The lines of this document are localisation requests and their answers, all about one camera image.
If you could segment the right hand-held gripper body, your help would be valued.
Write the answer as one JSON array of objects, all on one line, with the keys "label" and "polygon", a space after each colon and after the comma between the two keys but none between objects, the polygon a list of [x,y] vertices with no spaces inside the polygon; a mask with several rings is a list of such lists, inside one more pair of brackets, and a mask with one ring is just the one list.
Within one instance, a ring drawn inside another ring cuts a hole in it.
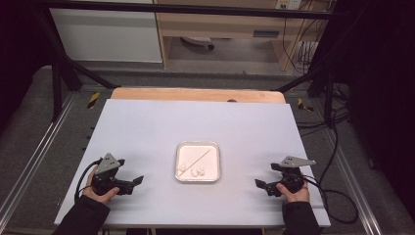
[{"label": "right hand-held gripper body", "polygon": [[[292,193],[296,193],[304,184],[300,167],[315,164],[316,161],[287,156],[279,163],[282,168],[280,171],[282,179],[279,182],[286,186]],[[282,195],[276,188],[279,182],[266,183],[264,190],[269,196],[280,197]]]}]

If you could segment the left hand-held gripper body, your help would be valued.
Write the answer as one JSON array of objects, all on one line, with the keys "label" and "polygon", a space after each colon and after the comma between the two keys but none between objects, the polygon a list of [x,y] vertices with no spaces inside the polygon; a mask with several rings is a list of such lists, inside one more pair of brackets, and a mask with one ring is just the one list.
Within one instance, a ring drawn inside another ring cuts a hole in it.
[{"label": "left hand-held gripper body", "polygon": [[119,195],[132,194],[133,181],[119,180],[115,177],[121,166],[111,153],[107,153],[101,159],[92,180],[92,189],[97,195],[104,195],[114,187],[119,188]]}]

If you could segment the square metal tray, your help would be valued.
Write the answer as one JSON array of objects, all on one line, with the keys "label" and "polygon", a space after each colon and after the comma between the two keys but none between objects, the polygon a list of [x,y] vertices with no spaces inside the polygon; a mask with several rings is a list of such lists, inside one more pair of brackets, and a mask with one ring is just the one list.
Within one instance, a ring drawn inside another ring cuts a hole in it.
[{"label": "square metal tray", "polygon": [[[185,148],[211,148],[211,152],[208,156],[204,157],[197,165],[194,166],[194,169],[203,168],[205,170],[205,175],[193,177],[191,172],[186,173],[182,177],[177,176],[177,159],[180,151]],[[175,178],[181,182],[214,182],[220,177],[220,151],[218,145],[214,142],[182,142],[178,145],[176,149],[176,160],[175,160]]]}]

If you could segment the thin wooden skewer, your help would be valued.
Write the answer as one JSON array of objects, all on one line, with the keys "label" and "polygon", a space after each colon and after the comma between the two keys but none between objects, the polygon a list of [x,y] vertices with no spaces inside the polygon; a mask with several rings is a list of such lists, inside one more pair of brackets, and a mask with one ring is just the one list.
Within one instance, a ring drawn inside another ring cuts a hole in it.
[{"label": "thin wooden skewer", "polygon": [[191,172],[191,169],[194,168],[204,157],[208,156],[211,152],[211,148],[185,148],[180,151],[177,159],[177,167],[180,165],[186,165],[187,169],[183,173],[177,171],[177,176],[182,177],[188,172]]}]

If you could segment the person's right hand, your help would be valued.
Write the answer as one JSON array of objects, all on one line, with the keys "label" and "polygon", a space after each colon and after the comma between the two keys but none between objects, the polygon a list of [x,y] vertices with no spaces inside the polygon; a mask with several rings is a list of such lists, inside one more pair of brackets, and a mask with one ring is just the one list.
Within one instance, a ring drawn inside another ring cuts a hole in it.
[{"label": "person's right hand", "polygon": [[277,184],[277,189],[281,194],[286,198],[288,203],[293,202],[309,202],[309,191],[307,183],[304,183],[302,187],[296,193],[292,193],[286,186],[282,183]]}]

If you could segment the person's left hand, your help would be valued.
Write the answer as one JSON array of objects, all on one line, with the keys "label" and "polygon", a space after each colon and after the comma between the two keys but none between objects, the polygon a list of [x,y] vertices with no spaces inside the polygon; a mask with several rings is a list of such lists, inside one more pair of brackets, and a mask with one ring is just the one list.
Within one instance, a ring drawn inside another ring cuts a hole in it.
[{"label": "person's left hand", "polygon": [[96,168],[97,166],[95,165],[93,169],[91,170],[91,172],[89,173],[87,181],[86,181],[86,186],[83,189],[82,194],[86,197],[89,197],[90,199],[95,200],[96,202],[99,202],[105,205],[109,203],[114,196],[117,195],[119,188],[114,187],[113,189],[111,189],[104,195],[97,195],[92,189],[92,180],[93,180]]}]

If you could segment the wooden table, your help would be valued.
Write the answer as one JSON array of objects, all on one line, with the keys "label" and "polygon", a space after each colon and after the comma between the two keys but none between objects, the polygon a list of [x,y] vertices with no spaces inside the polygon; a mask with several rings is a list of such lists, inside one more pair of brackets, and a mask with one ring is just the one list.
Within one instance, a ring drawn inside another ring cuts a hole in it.
[{"label": "wooden table", "polygon": [[281,92],[232,89],[119,87],[112,99],[285,104]]}]

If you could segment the white cabinet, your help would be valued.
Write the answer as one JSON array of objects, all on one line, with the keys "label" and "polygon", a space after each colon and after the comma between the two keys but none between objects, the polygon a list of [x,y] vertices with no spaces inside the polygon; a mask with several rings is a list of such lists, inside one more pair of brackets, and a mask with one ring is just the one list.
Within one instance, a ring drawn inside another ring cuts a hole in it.
[{"label": "white cabinet", "polygon": [[154,13],[51,9],[51,14],[73,60],[162,61]]}]

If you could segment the dark curtain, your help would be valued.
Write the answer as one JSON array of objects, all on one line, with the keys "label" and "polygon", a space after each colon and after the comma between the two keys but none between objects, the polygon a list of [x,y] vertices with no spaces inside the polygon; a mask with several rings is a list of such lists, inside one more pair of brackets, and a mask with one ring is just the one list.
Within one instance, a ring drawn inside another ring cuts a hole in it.
[{"label": "dark curtain", "polygon": [[337,79],[375,165],[415,219],[415,0],[369,0]]},{"label": "dark curtain", "polygon": [[0,133],[21,105],[33,75],[50,64],[30,0],[0,0]]}]

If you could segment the office chair base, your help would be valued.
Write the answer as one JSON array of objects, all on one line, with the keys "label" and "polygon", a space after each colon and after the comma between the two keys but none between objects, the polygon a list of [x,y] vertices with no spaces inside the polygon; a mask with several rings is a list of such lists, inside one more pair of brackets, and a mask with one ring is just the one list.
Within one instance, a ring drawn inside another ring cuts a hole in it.
[{"label": "office chair base", "polygon": [[209,50],[214,49],[214,45],[208,37],[182,37],[182,40],[199,46],[206,46]]}]

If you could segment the light wooden desk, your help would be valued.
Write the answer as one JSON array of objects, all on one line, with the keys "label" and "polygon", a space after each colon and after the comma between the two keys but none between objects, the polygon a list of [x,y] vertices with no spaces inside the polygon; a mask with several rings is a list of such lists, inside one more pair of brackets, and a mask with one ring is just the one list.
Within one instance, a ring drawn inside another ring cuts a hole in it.
[{"label": "light wooden desk", "polygon": [[[277,0],[153,0],[156,4],[202,5],[276,10]],[[301,0],[299,10],[328,12],[330,0]],[[271,19],[157,13],[162,62],[167,65],[174,37],[264,39],[271,42],[282,71],[289,68],[302,41],[317,42],[325,29],[323,20]]]}]

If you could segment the white power strip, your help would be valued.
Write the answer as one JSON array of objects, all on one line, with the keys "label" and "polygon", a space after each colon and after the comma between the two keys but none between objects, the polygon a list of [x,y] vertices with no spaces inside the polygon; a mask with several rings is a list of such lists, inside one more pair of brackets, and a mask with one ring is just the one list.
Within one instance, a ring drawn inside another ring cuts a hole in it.
[{"label": "white power strip", "polygon": [[277,0],[275,8],[281,10],[298,10],[300,3],[301,0]]}]

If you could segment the aluminium floor rail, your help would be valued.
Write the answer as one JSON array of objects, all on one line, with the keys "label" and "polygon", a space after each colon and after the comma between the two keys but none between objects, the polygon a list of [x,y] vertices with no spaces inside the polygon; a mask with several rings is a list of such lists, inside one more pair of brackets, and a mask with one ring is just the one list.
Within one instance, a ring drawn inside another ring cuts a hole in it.
[{"label": "aluminium floor rail", "polygon": [[12,153],[12,161],[7,164],[7,168],[17,167],[18,162],[23,163],[23,169],[20,171],[19,178],[14,182],[13,186],[8,189],[8,194],[2,202],[0,202],[0,233],[5,229],[9,220],[13,216],[20,200],[23,197],[33,175],[38,170],[44,157],[48,153],[56,135],[61,129],[66,117],[73,104],[73,100],[77,97],[76,93],[70,92],[62,105],[62,112],[57,116],[56,120],[51,121],[42,137],[37,141],[36,148],[30,152],[30,156],[26,161],[20,161],[17,158],[17,152]]},{"label": "aluminium floor rail", "polygon": [[346,184],[347,191],[356,204],[359,219],[366,231],[366,234],[382,235],[382,229],[378,223],[378,220],[373,214],[366,196],[364,195],[357,178],[346,160],[346,156],[340,144],[336,143],[338,137],[336,136],[335,131],[333,129],[326,129],[325,133],[334,148],[334,159],[337,161],[337,165]]}]

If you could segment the black metal frame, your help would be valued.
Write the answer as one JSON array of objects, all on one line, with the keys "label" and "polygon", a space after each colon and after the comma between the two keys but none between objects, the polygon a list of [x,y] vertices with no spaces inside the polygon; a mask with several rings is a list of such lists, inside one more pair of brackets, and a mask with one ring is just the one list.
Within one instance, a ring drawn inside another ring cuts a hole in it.
[{"label": "black metal frame", "polygon": [[345,16],[340,13],[311,12],[300,10],[266,10],[259,8],[238,8],[219,6],[196,5],[172,5],[172,4],[146,4],[146,3],[122,3],[102,1],[73,1],[73,0],[33,0],[29,7],[36,22],[47,37],[48,46],[51,48],[51,56],[54,58],[54,118],[62,111],[62,98],[60,78],[64,80],[70,90],[80,90],[80,82],[76,71],[86,75],[90,79],[106,88],[117,88],[116,84],[106,81],[104,78],[88,70],[75,62],[67,55],[59,38],[59,33],[52,28],[44,13],[50,8],[66,10],[92,10],[115,12],[139,12],[139,13],[163,13],[163,14],[191,14],[191,15],[218,15],[238,17],[282,18],[282,19],[312,19],[312,20],[337,20]]}]

